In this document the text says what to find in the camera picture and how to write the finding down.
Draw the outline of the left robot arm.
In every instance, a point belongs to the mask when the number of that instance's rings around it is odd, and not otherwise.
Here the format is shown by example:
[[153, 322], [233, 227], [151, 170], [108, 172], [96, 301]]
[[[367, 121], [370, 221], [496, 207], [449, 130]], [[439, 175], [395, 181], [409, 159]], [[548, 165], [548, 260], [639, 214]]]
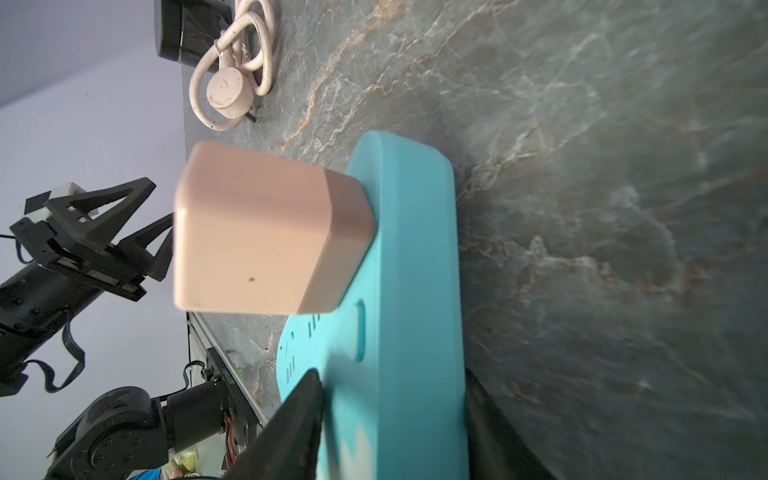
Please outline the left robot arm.
[[[109, 293], [129, 301], [146, 279], [166, 277], [173, 256], [173, 219], [164, 216], [130, 235], [122, 228], [154, 190], [148, 178], [87, 192], [77, 186], [28, 200], [9, 235], [25, 265], [1, 286], [1, 393], [25, 385], [34, 353], [55, 335], [75, 359], [75, 317]], [[171, 455], [219, 433], [229, 406], [224, 382], [211, 378], [151, 397], [120, 387], [94, 400], [57, 438], [50, 479], [126, 479], [165, 465]]]

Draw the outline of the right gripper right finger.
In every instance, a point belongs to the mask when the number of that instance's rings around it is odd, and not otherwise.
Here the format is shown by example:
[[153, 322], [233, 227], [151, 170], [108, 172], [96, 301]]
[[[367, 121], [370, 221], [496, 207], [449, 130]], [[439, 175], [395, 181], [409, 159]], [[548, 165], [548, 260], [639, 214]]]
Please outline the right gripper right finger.
[[554, 480], [471, 370], [465, 379], [470, 478]]

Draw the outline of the pink charger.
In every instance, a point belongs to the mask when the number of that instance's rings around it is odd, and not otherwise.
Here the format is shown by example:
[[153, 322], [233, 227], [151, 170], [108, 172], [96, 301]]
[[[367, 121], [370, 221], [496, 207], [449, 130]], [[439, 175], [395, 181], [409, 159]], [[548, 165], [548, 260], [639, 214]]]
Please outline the pink charger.
[[357, 179], [201, 141], [175, 194], [175, 305], [234, 314], [331, 312], [375, 232]]

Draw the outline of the teal triangular power socket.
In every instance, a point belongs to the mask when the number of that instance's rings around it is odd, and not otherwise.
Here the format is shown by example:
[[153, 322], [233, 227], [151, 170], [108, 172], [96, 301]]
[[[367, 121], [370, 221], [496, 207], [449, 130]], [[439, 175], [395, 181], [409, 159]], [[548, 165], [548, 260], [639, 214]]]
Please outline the teal triangular power socket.
[[455, 181], [438, 150], [381, 131], [356, 145], [377, 232], [342, 302], [288, 318], [276, 379], [287, 398], [308, 370], [327, 403], [320, 479], [469, 475]]

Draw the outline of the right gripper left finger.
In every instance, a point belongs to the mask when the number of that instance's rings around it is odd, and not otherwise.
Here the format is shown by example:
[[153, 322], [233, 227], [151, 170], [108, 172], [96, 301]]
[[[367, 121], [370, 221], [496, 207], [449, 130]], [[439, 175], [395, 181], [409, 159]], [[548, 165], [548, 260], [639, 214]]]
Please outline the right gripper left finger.
[[223, 478], [315, 479], [323, 415], [322, 382], [318, 371], [310, 369]]

